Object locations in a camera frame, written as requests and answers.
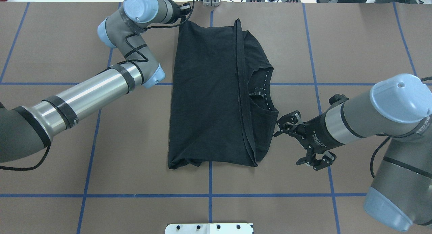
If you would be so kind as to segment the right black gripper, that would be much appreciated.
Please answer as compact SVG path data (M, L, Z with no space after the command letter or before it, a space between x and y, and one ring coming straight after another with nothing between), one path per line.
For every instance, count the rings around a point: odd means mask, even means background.
M295 138L306 150L306 156L298 159L296 165L306 164L315 171L327 168L335 162L337 156L329 151L329 147L319 139L319 133L312 126L320 127L320 120L309 120L304 122L299 111L285 114L276 121L278 131L273 134L277 137L287 134Z

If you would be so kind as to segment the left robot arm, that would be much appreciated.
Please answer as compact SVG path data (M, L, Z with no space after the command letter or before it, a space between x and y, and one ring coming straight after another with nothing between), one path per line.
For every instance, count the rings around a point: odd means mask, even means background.
M190 19L195 1L177 4L172 0L124 0L97 28L99 39L118 49L124 61L110 65L88 80L32 107L11 110L1 105L1 163L45 153L54 136L75 127L80 121L136 87L151 88L166 75L142 34L153 28L176 28Z

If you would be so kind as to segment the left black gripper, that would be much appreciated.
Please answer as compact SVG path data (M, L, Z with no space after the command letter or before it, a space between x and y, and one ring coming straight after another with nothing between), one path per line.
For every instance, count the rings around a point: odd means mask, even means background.
M192 5L187 2L183 3L182 5L179 5L177 3L173 3L173 19L185 19L188 14L192 11Z

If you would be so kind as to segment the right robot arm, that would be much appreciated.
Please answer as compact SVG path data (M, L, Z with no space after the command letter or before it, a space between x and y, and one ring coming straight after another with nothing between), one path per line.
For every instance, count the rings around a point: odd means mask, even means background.
M296 164L318 171L332 165L332 149L385 136L389 142L376 173L364 211L399 232L412 225L431 228L431 91L424 79L403 73L376 83L354 98L335 94L330 107L304 122L299 111L277 120L274 137L287 134L306 150Z

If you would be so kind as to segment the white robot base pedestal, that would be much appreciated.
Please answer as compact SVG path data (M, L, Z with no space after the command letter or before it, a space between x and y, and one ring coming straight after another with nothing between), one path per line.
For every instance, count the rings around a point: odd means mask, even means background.
M165 234L253 234L253 224L246 222L232 223L191 223L169 224Z

